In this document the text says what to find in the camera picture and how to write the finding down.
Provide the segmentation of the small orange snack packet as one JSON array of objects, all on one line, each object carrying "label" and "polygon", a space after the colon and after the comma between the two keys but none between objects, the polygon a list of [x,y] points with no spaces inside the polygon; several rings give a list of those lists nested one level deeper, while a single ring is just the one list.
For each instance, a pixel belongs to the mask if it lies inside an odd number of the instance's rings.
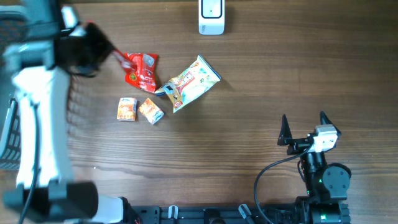
[{"label": "small orange snack packet", "polygon": [[140,105],[139,111],[150,124],[155,124],[164,116],[164,112],[149,98]]}]

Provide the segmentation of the yellow snack bag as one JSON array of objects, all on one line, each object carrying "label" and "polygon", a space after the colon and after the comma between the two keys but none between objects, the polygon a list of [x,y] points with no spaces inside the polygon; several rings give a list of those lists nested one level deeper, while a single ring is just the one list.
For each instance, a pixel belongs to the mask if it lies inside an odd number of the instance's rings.
[{"label": "yellow snack bag", "polygon": [[173,104],[173,111],[176,113],[202,96],[220,80],[221,76],[199,54],[187,69],[156,90],[155,95],[167,95]]}]

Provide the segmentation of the red coffee stick sachet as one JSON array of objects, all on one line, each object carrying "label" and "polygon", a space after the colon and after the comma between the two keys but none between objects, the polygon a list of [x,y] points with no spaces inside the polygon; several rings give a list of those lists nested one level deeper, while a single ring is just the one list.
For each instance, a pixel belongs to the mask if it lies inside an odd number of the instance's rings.
[{"label": "red coffee stick sachet", "polygon": [[113,50],[113,55],[126,73],[134,73],[137,70],[137,65],[120,50]]}]

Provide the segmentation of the red crinkled snack packet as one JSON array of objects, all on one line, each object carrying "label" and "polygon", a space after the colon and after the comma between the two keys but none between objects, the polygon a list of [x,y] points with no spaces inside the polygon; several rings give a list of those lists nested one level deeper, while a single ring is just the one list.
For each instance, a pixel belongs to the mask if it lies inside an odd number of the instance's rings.
[{"label": "red crinkled snack packet", "polygon": [[152,53],[125,53],[125,56],[137,67],[135,72],[126,72],[125,82],[141,90],[154,93],[157,86],[154,70],[158,55]]}]

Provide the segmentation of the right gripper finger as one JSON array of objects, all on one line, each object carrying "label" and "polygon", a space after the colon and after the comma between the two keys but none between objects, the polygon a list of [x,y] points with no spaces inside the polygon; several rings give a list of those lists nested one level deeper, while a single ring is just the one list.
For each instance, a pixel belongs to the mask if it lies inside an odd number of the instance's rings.
[{"label": "right gripper finger", "polygon": [[341,131],[329,120],[324,111],[320,112],[320,122],[321,124],[331,124],[336,129],[337,135],[341,136]]},{"label": "right gripper finger", "polygon": [[280,134],[279,138],[277,140],[277,144],[279,146],[286,146],[289,144],[292,144],[293,138],[292,138],[292,133],[290,131],[290,126],[287,121],[287,117],[285,114],[282,116],[282,122],[281,122],[281,129],[280,129]]}]

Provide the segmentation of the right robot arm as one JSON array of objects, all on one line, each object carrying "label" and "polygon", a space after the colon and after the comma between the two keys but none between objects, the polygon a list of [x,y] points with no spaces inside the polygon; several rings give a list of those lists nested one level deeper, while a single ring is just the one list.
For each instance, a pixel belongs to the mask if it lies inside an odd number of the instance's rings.
[{"label": "right robot arm", "polygon": [[350,223],[347,191],[351,170],[340,163],[327,163],[325,153],[336,147],[341,131],[320,112],[320,124],[305,138],[293,138],[287,117],[283,115],[277,144],[287,146],[287,155],[299,156],[306,197],[295,201],[297,223]]}]

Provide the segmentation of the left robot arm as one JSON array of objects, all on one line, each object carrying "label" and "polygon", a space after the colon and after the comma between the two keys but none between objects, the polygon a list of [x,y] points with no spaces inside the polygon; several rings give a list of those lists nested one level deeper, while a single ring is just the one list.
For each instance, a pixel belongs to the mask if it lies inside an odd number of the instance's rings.
[{"label": "left robot arm", "polygon": [[114,46],[60,1],[24,1],[24,40],[4,52],[20,112],[21,163],[4,205],[35,223],[138,223],[124,197],[75,182],[68,158],[67,106],[72,76],[94,77]]}]

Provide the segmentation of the orange juice carton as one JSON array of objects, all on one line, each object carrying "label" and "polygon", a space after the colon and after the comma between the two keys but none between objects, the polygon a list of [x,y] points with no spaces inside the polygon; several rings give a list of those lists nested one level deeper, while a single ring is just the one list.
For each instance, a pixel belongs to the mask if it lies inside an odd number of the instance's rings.
[{"label": "orange juice carton", "polygon": [[135,121],[136,120],[137,100],[135,98],[120,98],[118,103],[117,120]]}]

